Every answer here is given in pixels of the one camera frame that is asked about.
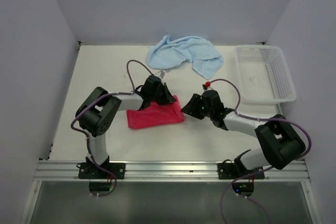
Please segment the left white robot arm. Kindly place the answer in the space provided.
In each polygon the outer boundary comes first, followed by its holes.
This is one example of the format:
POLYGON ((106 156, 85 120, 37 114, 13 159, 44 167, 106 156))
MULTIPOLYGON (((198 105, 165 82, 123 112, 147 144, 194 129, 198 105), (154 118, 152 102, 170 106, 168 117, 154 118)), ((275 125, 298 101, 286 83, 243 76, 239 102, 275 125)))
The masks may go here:
POLYGON ((153 102, 163 106, 176 101, 167 84, 154 75, 148 76, 143 85, 131 92, 110 93, 102 87, 96 87, 79 107, 70 125, 71 129, 86 136, 87 159, 92 162, 92 174, 104 178, 109 172, 106 163, 109 160, 106 132, 117 112, 142 111, 153 102))

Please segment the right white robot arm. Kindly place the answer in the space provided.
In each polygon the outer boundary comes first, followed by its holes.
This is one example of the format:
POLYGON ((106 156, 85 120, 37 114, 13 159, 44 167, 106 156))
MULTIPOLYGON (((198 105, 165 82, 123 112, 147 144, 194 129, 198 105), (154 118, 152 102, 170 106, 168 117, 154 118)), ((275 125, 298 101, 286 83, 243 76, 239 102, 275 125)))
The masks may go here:
POLYGON ((264 122, 243 118, 234 109, 225 107, 215 90, 194 94, 181 112, 199 120, 209 118, 217 128, 244 133, 258 140, 259 148, 246 150, 232 163, 223 162, 223 170, 232 176, 246 178, 267 165, 283 169, 306 149, 303 140, 282 115, 276 114, 264 122))

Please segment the red towel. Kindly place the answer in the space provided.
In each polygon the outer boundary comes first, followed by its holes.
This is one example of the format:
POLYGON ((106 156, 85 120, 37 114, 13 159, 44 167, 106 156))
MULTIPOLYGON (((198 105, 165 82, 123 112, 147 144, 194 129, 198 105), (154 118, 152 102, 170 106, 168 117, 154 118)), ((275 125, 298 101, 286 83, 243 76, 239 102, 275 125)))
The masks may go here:
POLYGON ((158 105, 152 102, 144 110, 127 110, 128 127, 133 130, 145 129, 149 127, 179 124, 184 122, 184 115, 178 96, 173 96, 176 101, 165 105, 158 105))

